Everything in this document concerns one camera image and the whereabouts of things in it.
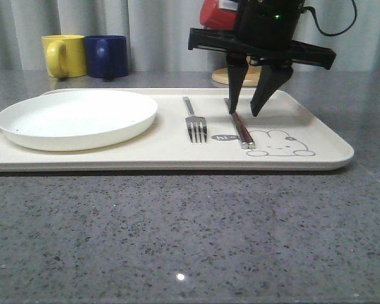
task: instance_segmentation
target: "yellow mug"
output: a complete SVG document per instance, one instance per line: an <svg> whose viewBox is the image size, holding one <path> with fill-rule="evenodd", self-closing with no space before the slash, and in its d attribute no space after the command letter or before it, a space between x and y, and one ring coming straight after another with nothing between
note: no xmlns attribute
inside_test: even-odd
<svg viewBox="0 0 380 304"><path fill-rule="evenodd" d="M82 35L50 35L42 37L48 75L56 78L87 74Z"/></svg>

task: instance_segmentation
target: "red object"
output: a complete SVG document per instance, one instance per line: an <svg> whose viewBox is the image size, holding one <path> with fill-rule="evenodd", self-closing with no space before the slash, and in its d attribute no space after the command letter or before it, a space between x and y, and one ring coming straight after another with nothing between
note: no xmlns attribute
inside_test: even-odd
<svg viewBox="0 0 380 304"><path fill-rule="evenodd" d="M232 30L235 11L219 8L219 0L205 0L200 11L200 23L213 30Z"/></svg>

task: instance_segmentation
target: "blue mug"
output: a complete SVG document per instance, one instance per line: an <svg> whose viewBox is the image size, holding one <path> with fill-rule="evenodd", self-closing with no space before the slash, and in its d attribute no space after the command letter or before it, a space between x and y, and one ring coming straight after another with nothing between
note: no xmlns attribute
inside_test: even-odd
<svg viewBox="0 0 380 304"><path fill-rule="evenodd" d="M112 79L128 75L127 38L118 35L83 38L90 77Z"/></svg>

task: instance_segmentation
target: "robotic arm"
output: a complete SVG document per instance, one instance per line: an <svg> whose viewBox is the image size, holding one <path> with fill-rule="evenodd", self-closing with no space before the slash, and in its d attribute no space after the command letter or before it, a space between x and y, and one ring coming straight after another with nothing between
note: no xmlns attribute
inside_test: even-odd
<svg viewBox="0 0 380 304"><path fill-rule="evenodd" d="M227 54L230 113L238 104L250 64L262 66L251 111L257 116L271 95L287 82L292 64L315 65L329 70L336 57L332 49L292 40L305 0L231 0L238 2L232 30L191 28L189 49Z"/></svg>

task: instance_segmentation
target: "chopstick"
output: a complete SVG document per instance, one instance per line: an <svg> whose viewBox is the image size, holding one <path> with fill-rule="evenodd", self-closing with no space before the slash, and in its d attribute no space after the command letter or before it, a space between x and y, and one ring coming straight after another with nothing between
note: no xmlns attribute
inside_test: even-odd
<svg viewBox="0 0 380 304"><path fill-rule="evenodd" d="M230 107L229 98L224 98L224 101L229 108ZM241 117L239 117L239 115L238 115L238 113L236 113L236 111L230 115L231 115L232 122L234 123L236 130L238 132L239 139L241 141L241 148L242 149L255 149L255 146L256 146L255 141L253 140L248 129L245 127L245 124L241 120Z"/></svg>

